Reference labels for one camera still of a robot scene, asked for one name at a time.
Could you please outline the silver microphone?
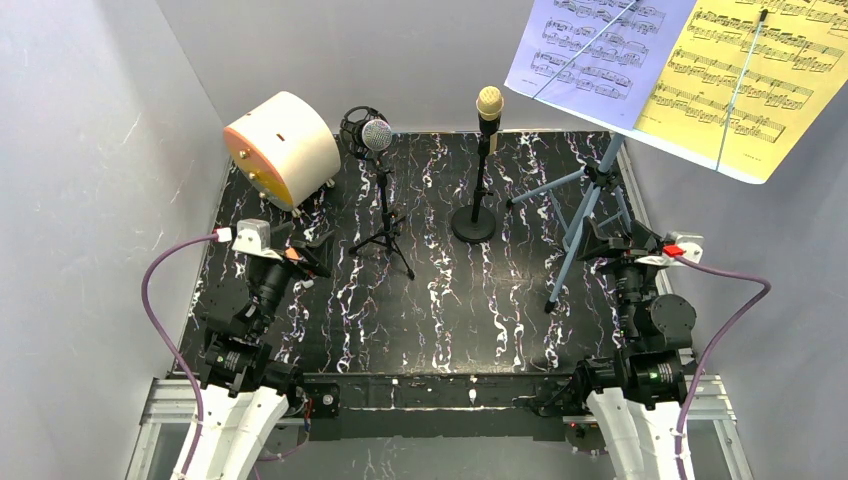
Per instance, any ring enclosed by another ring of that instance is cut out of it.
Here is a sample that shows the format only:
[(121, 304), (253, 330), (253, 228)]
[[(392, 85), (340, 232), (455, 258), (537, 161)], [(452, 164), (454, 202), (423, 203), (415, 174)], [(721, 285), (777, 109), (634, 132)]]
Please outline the silver microphone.
[(400, 227), (406, 216), (398, 216), (389, 208), (387, 187), (389, 176), (393, 172), (382, 161), (382, 155), (392, 144), (393, 132), (385, 116), (377, 109), (369, 106), (356, 106), (348, 110), (340, 121), (339, 139), (345, 152), (354, 158), (370, 162), (377, 175), (377, 192), (379, 195), (382, 227), (365, 240), (348, 249), (350, 256), (357, 256), (365, 246), (374, 244), (381, 246), (388, 255), (400, 257), (406, 276), (415, 279), (415, 272), (410, 266), (398, 244)]

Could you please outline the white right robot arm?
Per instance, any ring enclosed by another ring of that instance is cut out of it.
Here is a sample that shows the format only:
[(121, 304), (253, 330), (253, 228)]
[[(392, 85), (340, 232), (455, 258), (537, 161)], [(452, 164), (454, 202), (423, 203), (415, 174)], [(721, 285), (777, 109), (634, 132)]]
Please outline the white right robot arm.
[(595, 416), (619, 478), (678, 479), (691, 468), (688, 447), (675, 443), (685, 439), (677, 424), (687, 398), (680, 352), (692, 344), (696, 313), (683, 297), (660, 293), (656, 279), (681, 259), (696, 260), (698, 247), (640, 222), (628, 235), (606, 236), (585, 218), (578, 258), (605, 259), (621, 340), (611, 357), (579, 363), (574, 396)]

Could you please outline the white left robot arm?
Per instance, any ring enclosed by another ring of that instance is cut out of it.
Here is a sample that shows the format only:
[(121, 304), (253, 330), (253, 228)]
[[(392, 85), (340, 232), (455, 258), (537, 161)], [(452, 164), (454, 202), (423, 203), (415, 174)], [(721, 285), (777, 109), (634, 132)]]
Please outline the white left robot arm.
[(276, 359), (263, 337), (291, 283), (308, 286), (331, 276), (335, 235), (298, 239), (294, 225), (273, 228), (240, 220), (208, 240), (246, 257), (246, 304), (229, 317), (208, 319), (203, 360), (193, 381), (196, 407), (172, 473), (174, 479), (245, 479), (278, 421), (301, 415), (310, 428), (314, 402), (294, 364)]

